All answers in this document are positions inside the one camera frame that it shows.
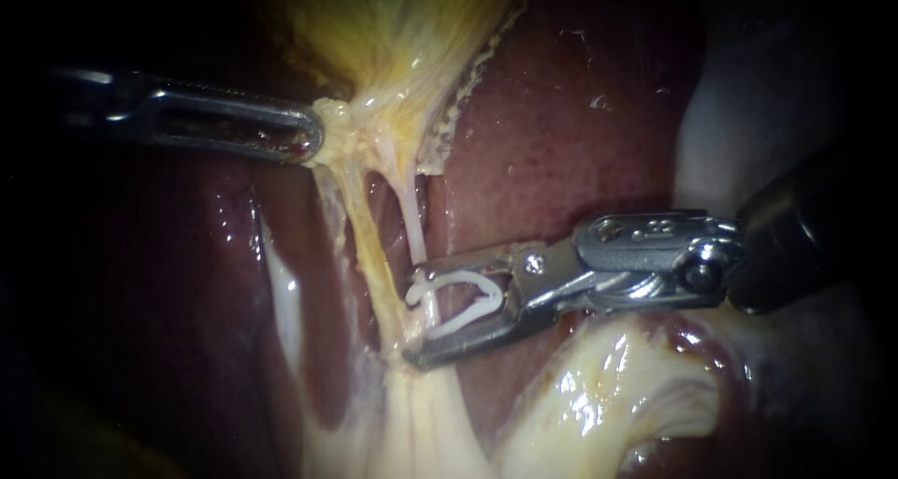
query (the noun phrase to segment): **screw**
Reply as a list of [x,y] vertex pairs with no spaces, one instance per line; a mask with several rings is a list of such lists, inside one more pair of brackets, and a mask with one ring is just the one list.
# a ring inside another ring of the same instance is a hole
[[605,220],[592,228],[592,234],[601,242],[610,242],[617,239],[623,231],[624,226],[615,220]]
[[528,274],[540,275],[545,270],[545,257],[539,254],[531,254],[524,263],[524,271]]

